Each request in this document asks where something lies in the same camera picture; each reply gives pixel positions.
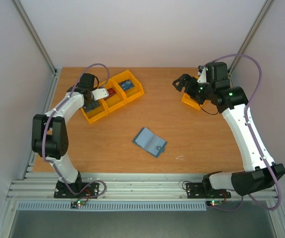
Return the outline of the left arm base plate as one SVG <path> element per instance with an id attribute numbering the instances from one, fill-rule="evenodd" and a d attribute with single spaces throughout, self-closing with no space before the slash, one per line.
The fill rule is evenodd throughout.
<path id="1" fill-rule="evenodd" d="M 100 185 L 99 183 L 95 182 L 91 185 L 85 185 L 87 183 L 82 181 L 77 181 L 76 183 L 68 184 L 71 190 L 76 193 L 72 193 L 64 182 L 58 181 L 56 183 L 55 191 L 54 191 L 54 198 L 80 198 L 80 197 L 87 197 L 90 192 L 90 197 L 94 197 L 98 194 Z"/>

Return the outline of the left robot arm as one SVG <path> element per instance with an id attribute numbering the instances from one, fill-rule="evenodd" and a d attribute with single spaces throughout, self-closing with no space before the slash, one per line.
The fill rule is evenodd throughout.
<path id="1" fill-rule="evenodd" d="M 53 109 L 33 117 L 32 151 L 39 154 L 57 173 L 59 192 L 71 197 L 79 197 L 84 186 L 80 172 L 67 154 L 69 141 L 66 125 L 75 112 L 93 100 L 92 91 L 98 85 L 97 76 L 84 73 Z"/>

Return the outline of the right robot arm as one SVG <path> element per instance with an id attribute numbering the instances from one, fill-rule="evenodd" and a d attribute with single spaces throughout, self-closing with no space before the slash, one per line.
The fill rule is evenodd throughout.
<path id="1" fill-rule="evenodd" d="M 205 175 L 202 180 L 204 194 L 211 197 L 224 189 L 245 196 L 274 186 L 285 174 L 284 165 L 277 164 L 265 148 L 243 89 L 230 85 L 227 64 L 211 62 L 199 71 L 199 78 L 183 74 L 172 84 L 198 105 L 209 101 L 216 106 L 233 133 L 244 168 L 242 172 Z"/>

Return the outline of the teal leather card holder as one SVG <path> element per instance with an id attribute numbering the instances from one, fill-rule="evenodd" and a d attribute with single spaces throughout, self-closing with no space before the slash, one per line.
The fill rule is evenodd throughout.
<path id="1" fill-rule="evenodd" d="M 140 129 L 132 142 L 155 158 L 158 158 L 164 153 L 168 143 L 146 127 Z"/>

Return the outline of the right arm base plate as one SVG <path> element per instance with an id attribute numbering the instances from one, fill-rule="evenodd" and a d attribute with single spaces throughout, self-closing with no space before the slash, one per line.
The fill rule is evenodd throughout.
<path id="1" fill-rule="evenodd" d="M 231 198 L 231 193 L 225 189 L 205 188 L 200 182 L 186 182 L 183 184 L 189 199 L 225 199 Z"/>

